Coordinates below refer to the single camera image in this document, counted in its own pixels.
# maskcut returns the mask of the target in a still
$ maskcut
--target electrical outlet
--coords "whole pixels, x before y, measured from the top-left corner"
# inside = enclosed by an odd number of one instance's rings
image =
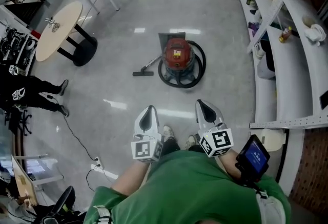
[[[97,156],[96,159],[97,159],[97,161],[95,161],[96,164],[100,164],[100,167],[99,167],[99,168],[100,168],[101,170],[103,170],[103,169],[104,169],[104,166],[103,166],[103,164],[101,163],[100,158]]]

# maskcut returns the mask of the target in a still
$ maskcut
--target tile floor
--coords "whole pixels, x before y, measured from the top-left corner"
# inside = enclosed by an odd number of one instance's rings
[[[63,0],[58,9],[71,1]],[[254,119],[255,84],[252,56],[245,53],[249,35],[239,0],[115,0],[118,12],[108,0],[93,0],[99,15],[84,0],[79,1],[84,5],[80,24],[98,40],[95,56],[87,65],[76,67],[55,53],[45,62],[35,62],[32,74],[57,85],[69,79],[65,95],[58,100],[70,110],[72,130],[92,156],[100,156],[111,176],[132,163],[134,120],[148,105],[156,107],[161,130],[170,125],[183,146],[198,130],[195,101],[210,101],[221,109],[232,128],[235,149],[241,150]],[[199,85],[189,90],[169,87],[159,79],[157,64],[149,68],[154,76],[133,77],[133,71],[160,53],[158,33],[177,29],[185,30],[187,39],[196,41],[206,53],[207,69]],[[77,33],[71,37],[81,40]],[[73,52],[68,43],[63,48]],[[64,176],[44,185],[47,195],[56,200],[73,185],[76,205],[87,207],[93,193],[85,177],[93,161],[61,114],[42,109],[31,109],[31,113],[33,134],[25,138],[26,153],[50,154]],[[108,179],[103,172],[91,172],[88,178],[93,188],[110,185]]]

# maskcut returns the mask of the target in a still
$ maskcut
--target black pants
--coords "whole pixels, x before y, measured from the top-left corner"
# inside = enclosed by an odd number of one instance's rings
[[[164,156],[164,155],[167,155],[167,154],[170,154],[174,151],[179,151],[179,150],[181,150],[181,148],[179,147],[176,140],[173,139],[173,138],[170,138],[169,140],[164,142],[161,156]],[[189,151],[194,151],[194,152],[205,153],[203,148],[201,148],[200,145],[193,145],[188,150]]]
[[[61,87],[42,81],[35,76],[27,77],[25,86],[25,96],[17,101],[17,104],[28,107],[39,107],[50,111],[60,110],[60,105],[49,101],[47,98],[41,96],[39,93],[59,94]]]

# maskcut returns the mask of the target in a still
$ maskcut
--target bottle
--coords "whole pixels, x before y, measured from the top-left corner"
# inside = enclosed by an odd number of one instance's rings
[[[288,37],[290,37],[292,35],[292,27],[289,26],[288,28],[285,28],[281,34],[281,36],[279,37],[279,41],[281,43],[286,42],[286,40],[288,39]]]

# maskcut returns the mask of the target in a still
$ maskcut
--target blue screen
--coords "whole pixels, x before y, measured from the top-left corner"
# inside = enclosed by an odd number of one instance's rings
[[[255,142],[251,143],[250,148],[245,152],[245,156],[257,172],[261,171],[265,162],[267,161],[265,155],[262,153],[259,146]]]

